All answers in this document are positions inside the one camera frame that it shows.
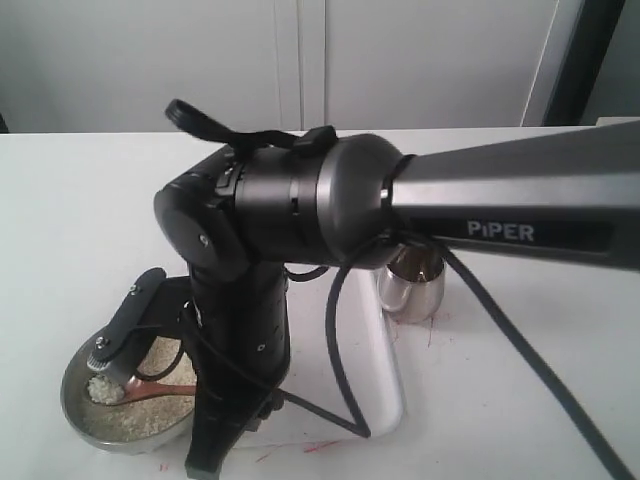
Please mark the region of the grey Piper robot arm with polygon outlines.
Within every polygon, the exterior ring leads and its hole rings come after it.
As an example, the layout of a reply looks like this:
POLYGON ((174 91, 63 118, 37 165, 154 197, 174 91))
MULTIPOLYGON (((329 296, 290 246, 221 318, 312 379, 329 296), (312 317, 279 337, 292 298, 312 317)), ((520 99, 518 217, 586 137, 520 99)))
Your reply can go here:
POLYGON ((615 479, 631 471, 574 395, 455 250, 635 270, 639 266, 639 125, 624 122, 428 155, 373 134, 236 132, 175 99, 167 118, 217 145, 154 198, 156 220, 189 274, 178 320, 197 375, 191 479, 225 457, 278 396, 290 364, 289 263, 333 267, 325 336, 350 411, 370 429, 337 348, 341 287, 405 245, 434 249, 459 274, 615 479))

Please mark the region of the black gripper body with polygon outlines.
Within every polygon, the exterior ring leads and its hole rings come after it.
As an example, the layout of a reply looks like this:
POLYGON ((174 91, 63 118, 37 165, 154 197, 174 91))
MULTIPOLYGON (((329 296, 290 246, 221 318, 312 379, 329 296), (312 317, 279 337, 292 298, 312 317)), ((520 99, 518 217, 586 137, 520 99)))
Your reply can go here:
POLYGON ((145 359, 137 377, 164 382, 188 355, 204 391, 218 400, 261 400, 275 395, 290 364, 286 292, 281 263, 261 262, 236 280, 223 283, 191 269, 168 277, 161 268, 134 282, 141 302, 141 330, 174 336, 170 362, 155 366, 145 359))

